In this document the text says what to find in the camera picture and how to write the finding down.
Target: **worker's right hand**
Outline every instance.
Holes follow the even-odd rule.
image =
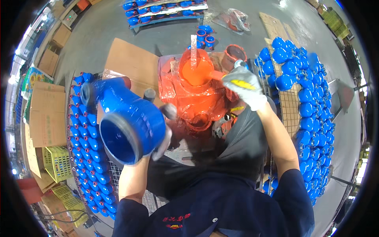
[[[236,67],[223,77],[222,81],[224,86],[236,92],[252,111],[265,106],[267,97],[262,92],[258,77],[245,67]]]

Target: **dark blue shirt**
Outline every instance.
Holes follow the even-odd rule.
[[[117,207],[113,237],[310,236],[313,208],[299,170],[286,171],[273,197],[254,190],[243,178],[208,173],[183,195],[150,217],[146,207],[122,199]]]

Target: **gray floor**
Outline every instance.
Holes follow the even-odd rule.
[[[55,73],[55,83],[69,85],[75,71],[97,73],[104,68],[110,45],[115,37],[121,38],[157,55],[182,53],[190,44],[190,34],[196,32],[195,20],[182,20],[169,24],[143,27],[137,36],[128,29],[120,0],[103,0],[92,6],[74,28],[66,46],[62,49]],[[331,32],[322,22],[316,10],[303,0],[208,0],[204,24],[209,24],[216,33],[215,51],[221,52],[229,44],[242,46],[248,57],[254,57],[265,47],[267,32],[258,13],[264,12],[287,23],[300,44],[309,52],[316,52],[328,73],[327,80],[340,78],[354,87],[347,65],[334,43]],[[218,13],[235,8],[249,15],[251,32],[242,36],[211,22]],[[332,156],[334,176],[350,180],[360,150],[360,104],[356,95],[349,111],[336,120],[335,152]],[[335,210],[345,191],[343,184],[331,180],[325,194],[315,207],[315,231],[313,236],[322,236],[328,228]]]

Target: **orange paint bucket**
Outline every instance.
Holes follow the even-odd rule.
[[[192,86],[203,86],[210,80],[221,80],[225,75],[223,72],[215,71],[212,61],[203,49],[197,49],[196,66],[191,67],[191,51],[183,53],[179,62],[179,77]]]

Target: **wooden pallet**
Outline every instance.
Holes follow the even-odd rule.
[[[268,50],[270,54],[274,52],[272,47],[272,40],[265,38]],[[282,64],[277,64],[273,61],[274,71],[276,77],[283,75],[281,67]],[[301,85],[295,83],[288,91],[279,92],[280,108],[282,110],[282,122],[286,128],[288,134],[293,137],[299,130],[299,120],[301,119],[298,112],[298,106],[300,104],[298,93],[301,90]]]
[[[259,17],[262,19],[270,39],[273,40],[279,36],[284,40],[291,40],[296,47],[300,47],[292,28],[288,24],[282,24],[280,20],[265,13],[259,13]]]

